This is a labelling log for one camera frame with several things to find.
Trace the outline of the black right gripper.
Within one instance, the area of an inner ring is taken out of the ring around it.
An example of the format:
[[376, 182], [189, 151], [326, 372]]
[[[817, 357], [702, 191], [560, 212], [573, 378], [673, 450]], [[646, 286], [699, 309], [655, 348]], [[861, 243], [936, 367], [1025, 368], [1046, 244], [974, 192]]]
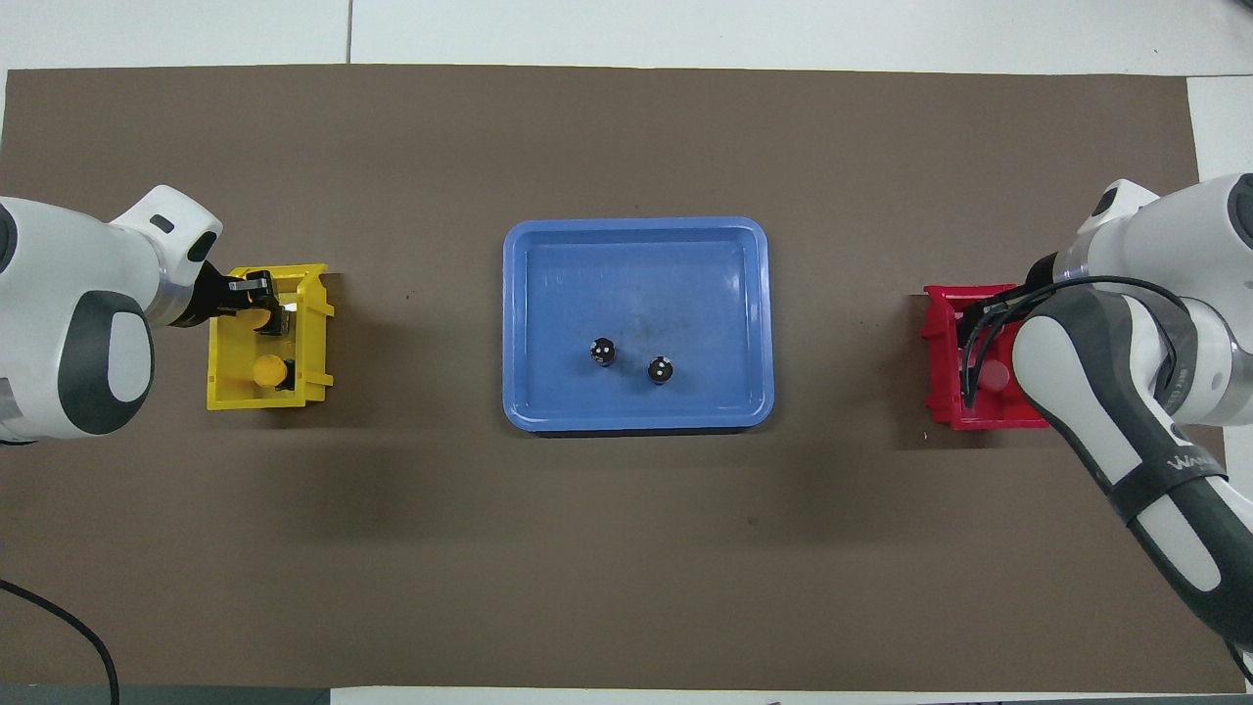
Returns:
[[1002, 316], [1009, 307], [1016, 306], [1020, 301], [1025, 301], [1027, 296], [1032, 296], [1041, 291], [1045, 286], [1053, 284], [1053, 265], [1058, 258], [1058, 253], [1045, 255], [1035, 262], [1027, 270], [1027, 275], [1022, 284], [1010, 287], [1010, 289], [1001, 291], [1001, 293], [989, 296], [980, 301], [975, 301], [974, 304], [969, 306], [969, 327], [972, 329], [974, 326], [979, 324], [980, 321], [985, 321], [985, 317], [997, 317]]

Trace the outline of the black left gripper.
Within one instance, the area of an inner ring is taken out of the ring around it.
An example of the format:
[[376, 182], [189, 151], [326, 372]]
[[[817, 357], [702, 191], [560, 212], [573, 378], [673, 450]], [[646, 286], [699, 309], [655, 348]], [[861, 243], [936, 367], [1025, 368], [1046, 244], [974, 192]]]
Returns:
[[179, 327], [195, 327], [218, 316], [239, 316], [241, 312], [263, 309], [254, 299], [276, 296], [269, 269], [247, 272], [242, 278], [223, 275], [209, 260], [200, 267], [190, 299], [179, 316]]

